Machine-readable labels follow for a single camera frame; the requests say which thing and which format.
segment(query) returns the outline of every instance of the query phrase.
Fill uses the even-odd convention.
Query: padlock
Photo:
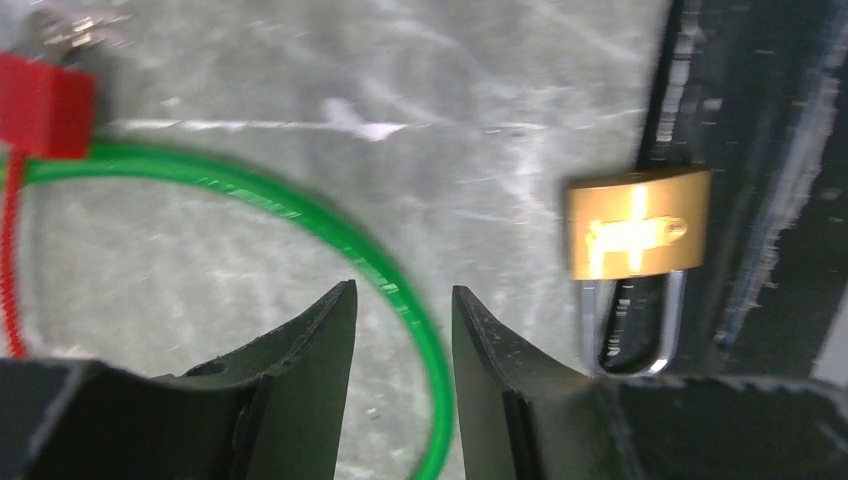
[[[680,329],[685,271],[703,262],[709,188],[710,171],[698,166],[569,186],[570,263],[580,281],[584,359],[591,374],[608,374],[600,365],[606,321],[598,319],[609,317],[608,311],[598,311],[600,280],[668,275],[657,354],[629,375],[653,375],[670,362]]]

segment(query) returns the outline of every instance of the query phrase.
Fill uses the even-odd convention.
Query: red wire
[[[20,311],[18,308],[17,236],[20,216],[21,192],[27,152],[12,149],[6,171],[6,193],[3,205],[3,227],[0,230],[0,303],[3,304],[9,354],[12,357],[27,356],[27,347],[21,336]]]

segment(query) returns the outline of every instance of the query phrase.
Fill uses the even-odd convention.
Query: padlock body
[[[622,279],[700,265],[709,188],[709,170],[697,166],[572,182],[574,279]]]

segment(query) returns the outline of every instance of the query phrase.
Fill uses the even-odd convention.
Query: green cable
[[[424,361],[433,399],[433,423],[429,448],[411,478],[438,478],[450,451],[454,426],[453,384],[447,356],[421,301],[374,241],[305,194],[278,181],[191,154],[99,144],[84,162],[32,160],[27,164],[28,185],[90,177],[140,177],[203,187],[291,220],[347,257],[403,319]]]

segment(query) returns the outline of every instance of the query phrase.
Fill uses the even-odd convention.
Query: gray floor
[[[2,45],[28,3],[0,0]],[[579,368],[557,183],[631,161],[665,0],[78,5],[136,15],[133,45],[112,52],[105,134],[234,155],[319,192],[401,261],[442,327],[465,284]],[[31,190],[21,265],[40,353],[146,374],[180,373],[360,279],[268,215],[127,180]],[[391,310],[360,291],[337,477],[396,480],[426,441],[426,382]],[[444,478],[461,465],[457,444]]]

